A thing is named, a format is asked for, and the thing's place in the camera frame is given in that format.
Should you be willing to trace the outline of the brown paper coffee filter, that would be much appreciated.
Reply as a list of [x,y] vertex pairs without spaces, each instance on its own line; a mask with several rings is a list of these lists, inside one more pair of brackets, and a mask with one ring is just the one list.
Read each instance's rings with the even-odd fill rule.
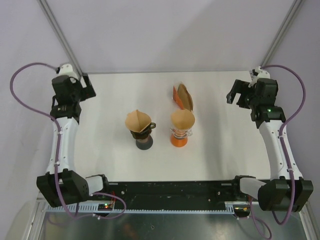
[[188,130],[195,124],[194,114],[187,109],[178,109],[170,115],[171,128],[177,130]]
[[127,114],[125,126],[132,132],[141,133],[151,122],[151,117],[148,114],[137,109]]

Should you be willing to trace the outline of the olive green plastic dripper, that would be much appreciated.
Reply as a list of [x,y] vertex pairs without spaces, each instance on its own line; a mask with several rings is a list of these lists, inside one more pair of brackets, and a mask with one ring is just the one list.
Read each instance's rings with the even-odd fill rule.
[[141,132],[134,132],[130,131],[132,134],[133,138],[136,140],[144,140],[148,138],[148,136],[151,134],[152,130],[156,127],[156,123],[151,122],[144,130]]

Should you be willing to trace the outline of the clear plastic dripper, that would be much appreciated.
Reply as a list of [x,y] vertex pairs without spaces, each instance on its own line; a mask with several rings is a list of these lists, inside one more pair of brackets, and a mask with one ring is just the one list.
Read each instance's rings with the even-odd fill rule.
[[185,139],[193,135],[192,129],[178,129],[176,127],[170,128],[171,133],[176,139]]

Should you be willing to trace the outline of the glass beaker with orange contents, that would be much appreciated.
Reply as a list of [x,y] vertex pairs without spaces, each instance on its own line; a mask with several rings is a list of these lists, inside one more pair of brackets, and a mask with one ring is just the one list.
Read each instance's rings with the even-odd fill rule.
[[188,143],[188,138],[183,137],[183,138],[177,138],[173,133],[170,136],[170,142],[173,146],[177,148],[184,147]]

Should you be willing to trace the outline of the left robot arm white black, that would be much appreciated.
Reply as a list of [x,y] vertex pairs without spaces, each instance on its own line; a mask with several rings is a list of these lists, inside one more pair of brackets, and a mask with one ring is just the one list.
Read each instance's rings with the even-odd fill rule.
[[81,115],[80,103],[96,96],[89,76],[83,74],[86,86],[74,76],[60,74],[52,79],[54,96],[50,116],[53,118],[53,141],[49,165],[36,185],[48,204],[61,207],[85,202],[91,194],[105,200],[111,188],[104,174],[82,177],[75,168],[75,140]]

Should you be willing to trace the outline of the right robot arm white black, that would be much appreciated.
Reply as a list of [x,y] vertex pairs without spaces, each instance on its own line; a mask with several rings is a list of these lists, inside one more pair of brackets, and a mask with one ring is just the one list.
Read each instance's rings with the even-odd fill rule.
[[276,106],[278,93],[276,80],[259,78],[254,84],[235,80],[226,96],[232,104],[236,94],[237,105],[251,110],[251,120],[261,134],[270,166],[270,180],[263,182],[253,176],[237,175],[230,188],[231,196],[242,201],[248,195],[258,201],[263,211],[293,212],[302,210],[314,190],[313,183],[305,180],[291,153],[284,123],[286,117],[281,107]]

